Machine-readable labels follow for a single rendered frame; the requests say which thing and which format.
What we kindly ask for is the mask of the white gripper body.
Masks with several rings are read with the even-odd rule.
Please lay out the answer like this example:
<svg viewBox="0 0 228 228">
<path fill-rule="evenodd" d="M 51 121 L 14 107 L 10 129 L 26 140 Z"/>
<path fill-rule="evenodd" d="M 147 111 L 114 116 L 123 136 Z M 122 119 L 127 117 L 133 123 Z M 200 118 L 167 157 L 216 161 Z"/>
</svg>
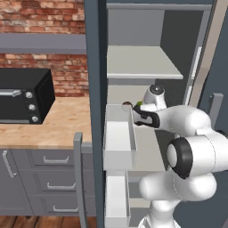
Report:
<svg viewBox="0 0 228 228">
<path fill-rule="evenodd" d="M 146 125 L 146 122 L 145 122 L 146 119 L 147 119 L 147 116 L 146 115 L 142 115 L 139 118 L 137 118 L 134 123 L 136 125 L 138 125 L 138 126 Z"/>
</svg>

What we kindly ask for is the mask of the grey fridge door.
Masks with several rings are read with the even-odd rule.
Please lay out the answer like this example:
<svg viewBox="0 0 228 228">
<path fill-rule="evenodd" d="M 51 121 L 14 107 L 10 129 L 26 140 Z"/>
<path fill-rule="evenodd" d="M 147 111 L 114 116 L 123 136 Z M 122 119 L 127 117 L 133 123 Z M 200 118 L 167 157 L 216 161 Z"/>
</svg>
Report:
<svg viewBox="0 0 228 228">
<path fill-rule="evenodd" d="M 97 228 L 104 228 L 104 171 L 102 144 L 107 104 L 107 9 L 106 0 L 85 0 L 85 38 L 94 158 Z"/>
<path fill-rule="evenodd" d="M 199 107 L 209 110 L 209 96 L 222 94 L 223 101 L 216 118 L 215 130 L 228 134 L 228 5 L 218 38 L 216 52 L 204 85 Z M 179 205 L 175 217 L 183 228 L 228 228 L 228 171 L 214 173 L 217 191 L 213 198 Z"/>
</svg>

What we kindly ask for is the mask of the grey cupboard door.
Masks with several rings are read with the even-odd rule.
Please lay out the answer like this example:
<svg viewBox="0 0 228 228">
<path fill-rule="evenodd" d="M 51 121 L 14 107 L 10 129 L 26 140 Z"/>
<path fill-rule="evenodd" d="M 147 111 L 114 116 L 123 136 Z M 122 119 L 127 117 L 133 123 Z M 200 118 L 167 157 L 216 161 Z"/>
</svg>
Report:
<svg viewBox="0 0 228 228">
<path fill-rule="evenodd" d="M 14 178 L 9 176 L 3 160 L 3 151 L 7 150 L 7 158 L 10 162 Z M 20 179 L 10 149 L 0 149 L 0 216 L 32 216 L 33 212 L 29 204 L 28 196 Z"/>
</svg>

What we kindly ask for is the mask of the large white fridge bin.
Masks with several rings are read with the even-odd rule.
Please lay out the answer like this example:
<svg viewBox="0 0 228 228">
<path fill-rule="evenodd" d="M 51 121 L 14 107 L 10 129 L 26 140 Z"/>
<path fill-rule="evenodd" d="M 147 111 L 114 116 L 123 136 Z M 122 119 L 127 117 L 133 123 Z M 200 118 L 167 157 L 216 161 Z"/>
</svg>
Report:
<svg viewBox="0 0 228 228">
<path fill-rule="evenodd" d="M 103 168 L 133 170 L 137 143 L 134 120 L 129 105 L 106 105 L 103 136 Z"/>
</svg>

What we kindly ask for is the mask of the white fridge shelf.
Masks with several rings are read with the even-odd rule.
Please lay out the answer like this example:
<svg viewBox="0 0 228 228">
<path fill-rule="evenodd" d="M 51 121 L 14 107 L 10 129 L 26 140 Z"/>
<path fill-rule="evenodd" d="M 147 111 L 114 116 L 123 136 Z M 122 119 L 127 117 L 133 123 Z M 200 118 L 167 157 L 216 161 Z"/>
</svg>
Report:
<svg viewBox="0 0 228 228">
<path fill-rule="evenodd" d="M 159 46 L 110 45 L 107 77 L 182 79 L 183 75 Z"/>
</svg>

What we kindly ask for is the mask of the small white fridge bin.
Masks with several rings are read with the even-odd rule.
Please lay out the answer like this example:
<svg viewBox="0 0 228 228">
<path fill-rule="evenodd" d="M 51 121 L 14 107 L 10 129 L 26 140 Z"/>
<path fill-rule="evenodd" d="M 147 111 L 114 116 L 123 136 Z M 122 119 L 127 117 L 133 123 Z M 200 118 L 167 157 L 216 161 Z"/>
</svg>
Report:
<svg viewBox="0 0 228 228">
<path fill-rule="evenodd" d="M 127 171 L 106 172 L 105 228 L 128 228 L 131 218 Z"/>
</svg>

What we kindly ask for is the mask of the grey fridge cabinet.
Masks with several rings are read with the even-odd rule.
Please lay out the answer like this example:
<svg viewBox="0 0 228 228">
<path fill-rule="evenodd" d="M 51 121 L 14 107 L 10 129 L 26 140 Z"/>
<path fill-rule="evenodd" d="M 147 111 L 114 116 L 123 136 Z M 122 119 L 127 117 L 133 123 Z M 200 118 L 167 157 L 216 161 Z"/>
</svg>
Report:
<svg viewBox="0 0 228 228">
<path fill-rule="evenodd" d="M 144 3 L 110 3 L 108 5 L 108 47 L 110 45 L 159 46 L 183 75 L 182 79 L 108 78 L 108 104 L 141 101 L 146 90 L 163 86 L 168 107 L 184 104 L 186 87 L 193 66 L 202 50 L 212 5 L 195 0 L 161 0 Z M 151 156 L 158 144 L 152 138 L 157 128 L 134 123 L 138 155 L 144 163 L 154 164 Z"/>
</svg>

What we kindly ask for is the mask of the black toaster oven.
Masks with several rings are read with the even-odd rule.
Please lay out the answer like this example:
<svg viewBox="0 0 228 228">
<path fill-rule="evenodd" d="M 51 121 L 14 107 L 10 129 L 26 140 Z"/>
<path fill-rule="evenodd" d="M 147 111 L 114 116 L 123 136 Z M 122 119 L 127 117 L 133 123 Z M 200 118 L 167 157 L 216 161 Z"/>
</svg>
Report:
<svg viewBox="0 0 228 228">
<path fill-rule="evenodd" d="M 42 125 L 55 101 L 50 69 L 0 68 L 0 89 L 21 90 L 16 97 L 0 96 L 0 124 Z M 33 97 L 26 98 L 26 92 Z M 30 104 L 36 109 L 29 110 Z"/>
</svg>

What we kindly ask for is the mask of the grey drawer front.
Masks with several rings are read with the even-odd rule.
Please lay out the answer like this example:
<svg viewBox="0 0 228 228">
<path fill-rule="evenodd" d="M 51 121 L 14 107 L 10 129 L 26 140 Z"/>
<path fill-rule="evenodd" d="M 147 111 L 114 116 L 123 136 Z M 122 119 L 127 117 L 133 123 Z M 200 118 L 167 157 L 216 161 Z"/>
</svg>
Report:
<svg viewBox="0 0 228 228">
<path fill-rule="evenodd" d="M 57 208 L 78 208 L 76 195 L 40 195 L 28 198 L 35 216 L 78 216 L 78 212 L 53 212 L 53 205 Z"/>
<path fill-rule="evenodd" d="M 21 170 L 20 177 L 30 195 L 36 194 L 74 194 L 74 191 L 48 190 L 46 184 L 69 186 L 76 182 L 73 170 Z"/>
<path fill-rule="evenodd" d="M 32 167 L 73 167 L 73 150 L 31 150 L 31 149 L 12 149 L 18 169 L 29 169 Z M 43 157 L 48 159 L 65 159 L 69 157 L 68 164 L 45 164 Z"/>
</svg>

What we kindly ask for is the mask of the grey wall shelf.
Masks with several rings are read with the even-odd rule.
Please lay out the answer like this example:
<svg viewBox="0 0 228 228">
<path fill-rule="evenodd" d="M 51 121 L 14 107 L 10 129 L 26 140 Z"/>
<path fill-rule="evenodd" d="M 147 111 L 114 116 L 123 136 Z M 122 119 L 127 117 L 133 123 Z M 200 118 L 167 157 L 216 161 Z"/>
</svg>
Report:
<svg viewBox="0 0 228 228">
<path fill-rule="evenodd" d="M 68 34 L 0 34 L 0 53 L 86 54 L 86 36 Z"/>
</svg>

